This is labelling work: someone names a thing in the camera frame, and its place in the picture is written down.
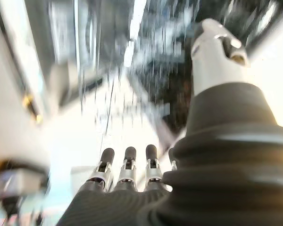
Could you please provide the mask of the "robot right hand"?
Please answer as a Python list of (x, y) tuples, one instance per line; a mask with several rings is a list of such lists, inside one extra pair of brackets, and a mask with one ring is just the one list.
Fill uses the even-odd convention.
[(204, 19), (191, 48), (193, 98), (177, 168), (145, 192), (87, 180), (60, 226), (283, 226), (283, 127), (247, 74), (241, 42)]

